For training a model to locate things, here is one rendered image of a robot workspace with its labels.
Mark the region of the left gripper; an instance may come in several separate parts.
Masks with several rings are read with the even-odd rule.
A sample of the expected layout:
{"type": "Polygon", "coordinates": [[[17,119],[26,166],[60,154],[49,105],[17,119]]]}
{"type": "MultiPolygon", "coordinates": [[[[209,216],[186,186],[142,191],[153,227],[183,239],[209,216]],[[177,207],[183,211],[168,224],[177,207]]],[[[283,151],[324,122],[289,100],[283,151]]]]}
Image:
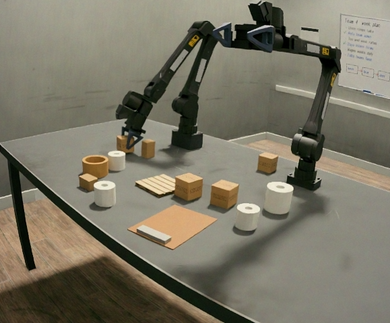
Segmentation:
{"type": "Polygon", "coordinates": [[[236,31],[236,39],[232,40],[232,23],[226,22],[213,30],[212,36],[216,38],[223,47],[272,52],[275,35],[275,28],[273,26],[235,24],[234,31],[236,31]],[[223,29],[225,29],[224,39],[218,35],[218,32],[223,29]]]}

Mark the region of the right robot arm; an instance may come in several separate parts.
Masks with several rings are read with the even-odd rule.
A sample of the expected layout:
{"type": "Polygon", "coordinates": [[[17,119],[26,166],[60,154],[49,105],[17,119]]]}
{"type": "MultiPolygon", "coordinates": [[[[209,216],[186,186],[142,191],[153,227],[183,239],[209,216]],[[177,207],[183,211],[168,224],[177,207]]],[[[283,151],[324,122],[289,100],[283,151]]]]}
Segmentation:
{"type": "Polygon", "coordinates": [[[123,98],[122,105],[119,104],[116,110],[116,119],[120,120],[127,118],[127,122],[139,127],[144,118],[143,115],[148,116],[151,112],[153,108],[152,102],[156,104],[163,96],[174,74],[195,48],[197,43],[202,39],[201,46],[191,68],[187,82],[178,97],[172,101],[173,111],[182,115],[180,117],[178,129],[172,130],[172,134],[188,139],[202,137],[203,133],[197,131],[196,118],[199,109],[197,102],[199,99],[199,87],[214,48],[218,43],[218,40],[212,36],[212,31],[216,29],[214,25],[213,27],[212,25],[213,24],[209,21],[194,22],[188,29],[188,34],[172,53],[158,74],[147,84],[143,91],[143,95],[131,90],[128,91],[123,98]],[[189,95],[189,97],[187,95],[189,95]]]}

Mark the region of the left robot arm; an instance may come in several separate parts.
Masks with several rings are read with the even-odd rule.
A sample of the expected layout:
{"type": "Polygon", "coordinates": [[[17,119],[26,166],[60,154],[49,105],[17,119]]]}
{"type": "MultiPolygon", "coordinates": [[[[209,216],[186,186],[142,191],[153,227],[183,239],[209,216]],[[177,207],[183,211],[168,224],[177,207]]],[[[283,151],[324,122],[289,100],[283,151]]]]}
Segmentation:
{"type": "Polygon", "coordinates": [[[340,59],[342,52],[336,46],[301,39],[301,37],[293,34],[286,34],[284,12],[279,7],[272,7],[270,2],[253,0],[248,4],[248,7],[253,21],[256,21],[257,25],[273,26],[275,28],[274,51],[318,57],[322,64],[321,77],[308,120],[303,129],[298,129],[291,144],[292,154],[300,157],[298,166],[295,167],[294,172],[287,176],[288,180],[314,188],[321,183],[321,178],[317,177],[317,170],[315,169],[316,162],[321,158],[325,140],[325,136],[321,134],[321,126],[333,82],[337,74],[341,73],[340,59]],[[335,64],[336,66],[334,66],[335,64]]]}

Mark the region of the brown rectangular block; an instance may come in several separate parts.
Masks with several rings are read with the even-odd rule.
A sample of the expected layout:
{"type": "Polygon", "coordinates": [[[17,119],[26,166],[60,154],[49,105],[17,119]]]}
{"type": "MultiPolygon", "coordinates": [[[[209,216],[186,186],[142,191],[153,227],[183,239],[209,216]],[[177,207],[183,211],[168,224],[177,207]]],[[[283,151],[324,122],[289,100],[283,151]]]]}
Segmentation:
{"type": "Polygon", "coordinates": [[[155,141],[141,141],[141,156],[144,158],[155,157],[155,141]]]}

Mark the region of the tan flat board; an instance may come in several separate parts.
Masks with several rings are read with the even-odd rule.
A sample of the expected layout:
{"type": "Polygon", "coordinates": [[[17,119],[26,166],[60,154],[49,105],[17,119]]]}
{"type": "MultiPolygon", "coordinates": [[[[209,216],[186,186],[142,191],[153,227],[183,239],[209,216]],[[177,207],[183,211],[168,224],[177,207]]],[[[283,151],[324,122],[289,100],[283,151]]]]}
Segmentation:
{"type": "Polygon", "coordinates": [[[128,230],[174,250],[209,225],[206,215],[173,205],[128,230]]]}

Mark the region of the tan cardboard carton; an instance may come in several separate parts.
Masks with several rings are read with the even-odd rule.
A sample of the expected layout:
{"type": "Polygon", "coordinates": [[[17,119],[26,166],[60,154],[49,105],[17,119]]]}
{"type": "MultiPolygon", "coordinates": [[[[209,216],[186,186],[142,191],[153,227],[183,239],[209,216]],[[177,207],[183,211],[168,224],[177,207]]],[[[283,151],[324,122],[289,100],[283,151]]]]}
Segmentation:
{"type": "Polygon", "coordinates": [[[193,174],[183,174],[175,177],[174,195],[190,201],[201,197],[203,178],[193,174]]]}
{"type": "Polygon", "coordinates": [[[278,156],[265,152],[259,155],[257,169],[263,172],[272,173],[276,171],[277,164],[278,156]]]}
{"type": "Polygon", "coordinates": [[[210,204],[225,209],[237,203],[239,184],[221,180],[212,185],[210,204]]]}
{"type": "MultiPolygon", "coordinates": [[[[117,136],[117,150],[122,151],[124,153],[134,152],[134,146],[130,148],[130,150],[126,149],[127,146],[127,136],[128,135],[122,135],[117,136]]],[[[131,145],[135,141],[135,138],[131,136],[130,144],[131,145]]]]}

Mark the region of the tan cardboard cube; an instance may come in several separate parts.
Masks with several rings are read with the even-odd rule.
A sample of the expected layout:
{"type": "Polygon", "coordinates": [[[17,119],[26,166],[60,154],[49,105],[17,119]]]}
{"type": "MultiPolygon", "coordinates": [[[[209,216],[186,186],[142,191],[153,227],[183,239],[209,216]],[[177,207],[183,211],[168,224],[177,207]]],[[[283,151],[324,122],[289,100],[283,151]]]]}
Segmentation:
{"type": "Polygon", "coordinates": [[[79,186],[85,188],[86,190],[94,190],[94,184],[98,182],[96,177],[93,177],[89,174],[84,174],[79,176],[79,186]]]}

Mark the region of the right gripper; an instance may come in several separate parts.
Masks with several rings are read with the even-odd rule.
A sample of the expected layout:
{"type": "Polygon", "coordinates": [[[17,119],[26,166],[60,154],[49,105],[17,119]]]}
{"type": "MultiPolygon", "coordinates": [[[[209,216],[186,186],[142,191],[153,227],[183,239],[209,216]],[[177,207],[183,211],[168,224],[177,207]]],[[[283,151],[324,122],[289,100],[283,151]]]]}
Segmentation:
{"type": "Polygon", "coordinates": [[[124,124],[126,124],[126,127],[121,127],[121,136],[122,135],[125,135],[125,131],[126,132],[129,132],[128,133],[128,137],[127,137],[127,146],[126,146],[126,149],[130,150],[130,148],[132,148],[136,143],[138,143],[139,141],[141,141],[143,139],[143,137],[141,136],[141,133],[145,134],[145,130],[142,129],[147,117],[145,115],[143,115],[144,118],[141,122],[141,124],[139,125],[139,127],[131,124],[130,122],[127,122],[125,121],[124,124]],[[131,140],[131,136],[133,137],[137,137],[137,139],[131,144],[130,144],[130,140],[131,140]]]}

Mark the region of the small square wooden pallet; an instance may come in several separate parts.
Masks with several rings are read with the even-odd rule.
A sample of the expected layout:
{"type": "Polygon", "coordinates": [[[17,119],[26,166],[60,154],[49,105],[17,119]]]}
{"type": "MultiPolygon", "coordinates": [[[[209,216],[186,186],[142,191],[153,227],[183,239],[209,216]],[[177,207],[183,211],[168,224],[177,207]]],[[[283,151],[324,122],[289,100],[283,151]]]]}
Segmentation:
{"type": "Polygon", "coordinates": [[[137,181],[135,185],[160,198],[166,194],[174,194],[174,183],[175,179],[160,175],[137,181]]]}

